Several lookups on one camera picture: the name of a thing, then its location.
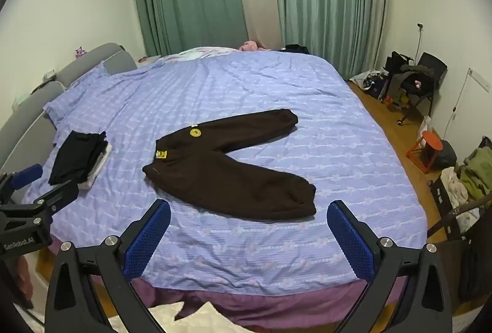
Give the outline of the dark brown corduroy pants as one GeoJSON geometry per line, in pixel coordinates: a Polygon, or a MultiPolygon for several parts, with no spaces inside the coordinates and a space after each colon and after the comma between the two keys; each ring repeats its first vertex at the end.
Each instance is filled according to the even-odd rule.
{"type": "Polygon", "coordinates": [[[287,136],[298,121],[278,109],[184,127],[157,140],[143,173],[162,191],[209,212],[249,220],[314,216],[316,188],[307,180],[228,155],[287,136]]]}

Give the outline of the grey padded headboard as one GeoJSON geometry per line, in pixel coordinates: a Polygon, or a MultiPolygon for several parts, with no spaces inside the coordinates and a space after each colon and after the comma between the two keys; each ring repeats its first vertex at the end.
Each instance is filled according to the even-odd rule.
{"type": "Polygon", "coordinates": [[[56,128],[43,107],[55,100],[78,78],[103,63],[111,74],[137,67],[132,56],[116,43],[99,46],[56,73],[54,81],[36,89],[1,128],[1,172],[16,172],[44,164],[54,145],[56,128]]]}

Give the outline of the stack of folded black clothes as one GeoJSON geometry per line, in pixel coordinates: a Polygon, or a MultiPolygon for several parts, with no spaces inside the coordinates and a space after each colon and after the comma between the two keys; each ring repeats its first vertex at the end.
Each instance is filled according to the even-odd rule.
{"type": "Polygon", "coordinates": [[[112,149],[106,132],[71,131],[58,150],[48,184],[56,186],[74,181],[80,190],[88,191],[109,160],[112,149]]]}

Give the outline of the pile of clothes on rack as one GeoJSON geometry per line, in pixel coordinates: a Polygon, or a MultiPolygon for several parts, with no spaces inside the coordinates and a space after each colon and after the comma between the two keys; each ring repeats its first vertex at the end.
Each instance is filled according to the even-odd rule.
{"type": "Polygon", "coordinates": [[[464,236],[491,207],[491,200],[476,205],[491,193],[491,139],[483,136],[461,166],[444,168],[428,186],[440,216],[444,218],[454,212],[449,224],[444,226],[447,239],[464,236]]]}

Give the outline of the small purple figurine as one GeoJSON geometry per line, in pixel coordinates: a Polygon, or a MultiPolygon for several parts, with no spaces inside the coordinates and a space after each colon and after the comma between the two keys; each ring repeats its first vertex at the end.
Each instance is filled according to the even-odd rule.
{"type": "Polygon", "coordinates": [[[87,51],[80,46],[75,50],[75,57],[76,58],[83,57],[86,53],[87,51]]]}

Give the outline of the orange stool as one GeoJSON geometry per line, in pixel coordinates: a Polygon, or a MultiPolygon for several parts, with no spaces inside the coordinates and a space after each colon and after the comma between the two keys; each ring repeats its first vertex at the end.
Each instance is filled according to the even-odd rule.
{"type": "Polygon", "coordinates": [[[418,140],[406,152],[406,157],[424,174],[428,174],[432,170],[438,154],[443,149],[443,142],[437,134],[423,131],[418,140]]]}

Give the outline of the white bedside table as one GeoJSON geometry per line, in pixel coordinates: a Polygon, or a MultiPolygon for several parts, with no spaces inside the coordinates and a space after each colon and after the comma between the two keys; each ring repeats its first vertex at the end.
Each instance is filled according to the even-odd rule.
{"type": "Polygon", "coordinates": [[[141,59],[138,60],[137,62],[137,67],[143,67],[147,66],[148,64],[152,64],[155,61],[159,60],[161,57],[160,56],[152,56],[152,57],[142,57],[141,59]]]}

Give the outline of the purple patterned bed cover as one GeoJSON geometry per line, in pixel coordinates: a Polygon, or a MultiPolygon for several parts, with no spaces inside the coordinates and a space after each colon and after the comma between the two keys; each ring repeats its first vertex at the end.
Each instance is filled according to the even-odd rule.
{"type": "Polygon", "coordinates": [[[376,234],[426,241],[426,216],[393,147],[325,60],[232,52],[97,66],[45,108],[112,146],[93,186],[54,217],[77,246],[121,233],[157,199],[168,231],[143,279],[177,291],[291,295],[355,279],[327,223],[343,201],[376,234]]]}

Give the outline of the white pillow with pastel print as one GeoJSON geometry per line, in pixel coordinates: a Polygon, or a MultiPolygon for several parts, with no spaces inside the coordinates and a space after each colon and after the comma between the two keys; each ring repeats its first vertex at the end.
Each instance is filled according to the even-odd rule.
{"type": "Polygon", "coordinates": [[[199,46],[163,57],[165,61],[192,61],[202,58],[224,56],[239,52],[238,49],[223,46],[199,46]]]}

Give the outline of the pink plush toy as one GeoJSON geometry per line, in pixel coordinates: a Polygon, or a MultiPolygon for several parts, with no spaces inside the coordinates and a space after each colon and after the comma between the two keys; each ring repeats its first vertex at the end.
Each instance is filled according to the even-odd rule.
{"type": "Polygon", "coordinates": [[[266,51],[266,48],[256,43],[256,41],[246,41],[239,48],[241,52],[258,52],[258,51],[266,51]]]}

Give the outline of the black garment at bed edge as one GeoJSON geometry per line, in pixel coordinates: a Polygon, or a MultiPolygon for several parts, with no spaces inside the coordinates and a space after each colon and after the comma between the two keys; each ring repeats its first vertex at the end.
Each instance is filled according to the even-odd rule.
{"type": "Polygon", "coordinates": [[[289,53],[300,53],[309,55],[310,52],[307,46],[301,46],[299,44],[288,44],[280,49],[280,52],[289,52],[289,53]]]}

